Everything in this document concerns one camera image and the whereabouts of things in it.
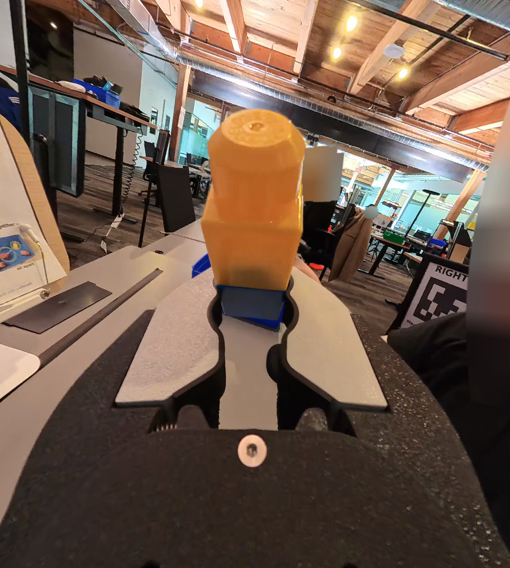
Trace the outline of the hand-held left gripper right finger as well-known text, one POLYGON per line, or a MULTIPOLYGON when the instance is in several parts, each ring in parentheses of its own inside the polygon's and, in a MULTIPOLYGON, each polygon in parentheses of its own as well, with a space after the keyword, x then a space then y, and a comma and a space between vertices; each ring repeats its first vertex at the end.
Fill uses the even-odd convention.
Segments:
POLYGON ((294 267, 277 344, 277 418, 295 427, 310 408, 329 427, 348 427, 346 411, 388 411, 383 389, 349 309, 294 267))

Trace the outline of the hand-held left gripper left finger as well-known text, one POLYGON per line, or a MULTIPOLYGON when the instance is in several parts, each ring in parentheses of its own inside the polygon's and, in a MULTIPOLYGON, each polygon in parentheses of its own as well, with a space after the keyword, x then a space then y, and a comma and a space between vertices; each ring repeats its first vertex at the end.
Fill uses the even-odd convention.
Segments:
POLYGON ((117 407, 163 408, 170 420, 198 406, 220 424, 226 387, 221 299, 211 268, 187 280, 156 307, 117 392, 117 407))

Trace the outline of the blue mega block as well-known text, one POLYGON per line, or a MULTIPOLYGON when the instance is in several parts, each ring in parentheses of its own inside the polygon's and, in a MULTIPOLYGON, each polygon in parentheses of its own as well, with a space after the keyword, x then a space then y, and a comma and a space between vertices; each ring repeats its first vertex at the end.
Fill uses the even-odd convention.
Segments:
POLYGON ((283 309, 283 290, 225 285, 216 285, 216 289, 225 316, 276 321, 283 309))
POLYGON ((282 323, 282 314, 276 319, 266 319, 266 318, 258 318, 258 317, 244 317, 238 316, 236 317, 239 321, 246 322, 248 324, 266 329, 271 330, 273 332, 278 332, 280 329, 280 324, 282 323))

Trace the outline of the yellow mega block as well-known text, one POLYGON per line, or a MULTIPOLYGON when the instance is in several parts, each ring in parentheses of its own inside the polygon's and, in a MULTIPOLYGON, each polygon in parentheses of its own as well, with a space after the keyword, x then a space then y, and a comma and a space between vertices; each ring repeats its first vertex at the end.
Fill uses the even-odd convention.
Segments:
POLYGON ((208 141, 202 232, 217 285, 285 291, 302 235, 305 141, 285 116, 242 110, 208 141))

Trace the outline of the person's right forearm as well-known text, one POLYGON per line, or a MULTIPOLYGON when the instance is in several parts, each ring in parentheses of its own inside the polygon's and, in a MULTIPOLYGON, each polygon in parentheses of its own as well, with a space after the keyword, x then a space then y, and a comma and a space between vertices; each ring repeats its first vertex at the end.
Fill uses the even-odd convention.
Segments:
POLYGON ((317 274, 315 273, 315 271, 308 266, 303 259, 296 257, 294 260, 294 267, 300 271, 301 273, 305 274, 306 276, 308 276, 310 279, 312 279, 313 281, 317 282, 319 285, 321 285, 321 280, 319 279, 319 277, 317 276, 317 274))

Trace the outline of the person's black shirt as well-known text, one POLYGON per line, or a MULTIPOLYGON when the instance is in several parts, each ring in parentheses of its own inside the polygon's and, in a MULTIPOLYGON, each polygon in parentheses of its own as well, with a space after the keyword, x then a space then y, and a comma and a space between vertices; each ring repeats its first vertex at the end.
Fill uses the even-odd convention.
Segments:
POLYGON ((494 517, 500 493, 490 481, 488 452, 510 421, 503 408, 472 398, 466 314, 452 314, 392 330, 386 342, 421 378, 456 429, 494 517))

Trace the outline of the tan coat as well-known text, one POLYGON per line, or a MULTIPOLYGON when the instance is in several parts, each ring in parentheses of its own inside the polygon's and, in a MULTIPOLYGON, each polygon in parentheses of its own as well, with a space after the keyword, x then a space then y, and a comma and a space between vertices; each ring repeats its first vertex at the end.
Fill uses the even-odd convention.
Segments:
POLYGON ((351 282, 365 259, 371 229, 372 220, 365 216, 363 209, 357 209, 354 217, 339 234, 328 282, 351 282))

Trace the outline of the framed tag sign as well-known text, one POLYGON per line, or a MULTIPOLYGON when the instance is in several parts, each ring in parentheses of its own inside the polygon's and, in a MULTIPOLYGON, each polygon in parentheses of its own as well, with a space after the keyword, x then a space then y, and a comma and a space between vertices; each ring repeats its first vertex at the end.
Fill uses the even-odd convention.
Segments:
POLYGON ((421 255, 392 329, 408 328, 467 309, 469 267, 435 254, 421 255))

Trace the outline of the black office chair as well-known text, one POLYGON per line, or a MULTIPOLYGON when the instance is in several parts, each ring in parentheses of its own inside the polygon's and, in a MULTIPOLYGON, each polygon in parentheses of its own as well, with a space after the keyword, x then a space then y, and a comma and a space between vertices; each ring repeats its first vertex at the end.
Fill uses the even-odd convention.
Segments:
POLYGON ((147 168, 150 170, 148 176, 149 184, 146 190, 138 240, 138 247, 140 248, 143 247, 153 185, 156 187, 154 193, 156 206, 161 210, 166 233, 173 233, 196 220, 188 167, 170 167, 149 161, 147 168))

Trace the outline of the wooden document stand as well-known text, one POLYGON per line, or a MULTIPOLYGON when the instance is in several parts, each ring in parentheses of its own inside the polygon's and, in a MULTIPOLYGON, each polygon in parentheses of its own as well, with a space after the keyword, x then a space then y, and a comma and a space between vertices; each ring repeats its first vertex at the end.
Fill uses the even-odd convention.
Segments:
MULTIPOLYGON (((68 274, 69 262, 65 246, 31 151, 17 129, 2 115, 0 115, 0 119, 25 181, 28 195, 39 216, 46 240, 61 264, 67 269, 68 274)), ((0 324, 46 300, 50 295, 53 283, 44 285, 37 291, 1 305, 0 324)), ((7 346, 0 340, 0 400, 34 375, 41 366, 40 356, 27 352, 25 348, 7 346)))

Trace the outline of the wooden top standing desk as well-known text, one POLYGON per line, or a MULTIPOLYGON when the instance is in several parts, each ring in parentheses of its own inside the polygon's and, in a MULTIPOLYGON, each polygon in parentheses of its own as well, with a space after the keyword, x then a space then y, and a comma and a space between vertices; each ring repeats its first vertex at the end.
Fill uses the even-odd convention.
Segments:
POLYGON ((147 134, 152 124, 120 109, 100 102, 95 96, 74 88, 61 86, 43 77, 27 73, 29 128, 31 135, 46 137, 48 178, 54 192, 80 197, 85 184, 86 122, 94 119, 113 125, 116 132, 114 184, 110 209, 94 210, 111 219, 136 224, 137 219, 125 216, 124 134, 147 134))

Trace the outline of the blue storage crate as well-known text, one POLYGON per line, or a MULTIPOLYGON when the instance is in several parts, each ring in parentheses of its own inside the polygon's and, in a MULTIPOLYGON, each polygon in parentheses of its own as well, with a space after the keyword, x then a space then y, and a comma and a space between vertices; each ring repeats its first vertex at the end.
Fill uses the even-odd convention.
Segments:
POLYGON ((105 87, 93 84, 91 82, 74 79, 73 83, 85 88, 87 94, 93 93, 95 98, 102 103, 105 103, 114 109, 119 109, 121 105, 121 97, 113 91, 112 84, 105 82, 105 87))

